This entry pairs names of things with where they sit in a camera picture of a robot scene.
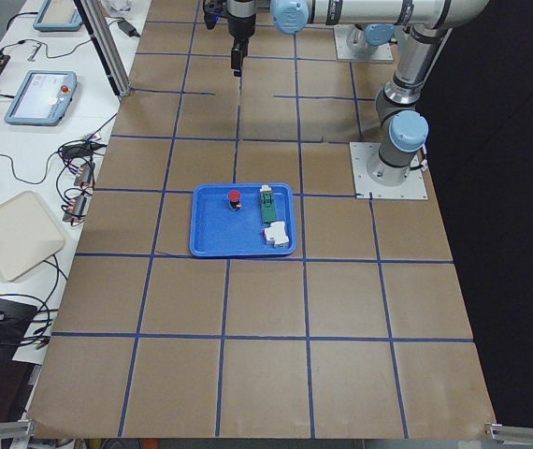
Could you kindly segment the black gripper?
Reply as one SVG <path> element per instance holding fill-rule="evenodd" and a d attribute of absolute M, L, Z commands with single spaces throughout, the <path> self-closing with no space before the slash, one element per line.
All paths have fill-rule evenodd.
<path fill-rule="evenodd" d="M 255 32 L 256 1 L 227 0 L 228 31 L 232 37 L 251 37 Z M 242 76 L 244 59 L 247 56 L 247 40 L 235 39 L 231 53 L 231 69 L 235 77 Z"/>

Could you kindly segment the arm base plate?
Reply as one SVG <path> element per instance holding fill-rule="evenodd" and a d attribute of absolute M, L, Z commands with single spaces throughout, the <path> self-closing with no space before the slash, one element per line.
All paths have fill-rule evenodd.
<path fill-rule="evenodd" d="M 417 156 L 406 167 L 389 167 L 377 142 L 351 142 L 355 196 L 359 199 L 427 200 L 424 173 Z"/>
<path fill-rule="evenodd" d="M 393 24 L 339 24 L 334 26 L 337 58 L 346 62 L 391 64 Z"/>

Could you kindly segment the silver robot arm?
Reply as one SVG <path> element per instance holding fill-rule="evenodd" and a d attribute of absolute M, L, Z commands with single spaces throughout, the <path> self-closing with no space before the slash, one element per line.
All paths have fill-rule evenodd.
<path fill-rule="evenodd" d="M 297 150 L 300 188 L 317 191 L 315 167 L 354 142 L 386 142 L 396 116 L 415 109 L 453 29 L 483 1 L 216 1 L 205 20 L 233 38 L 244 150 Z"/>

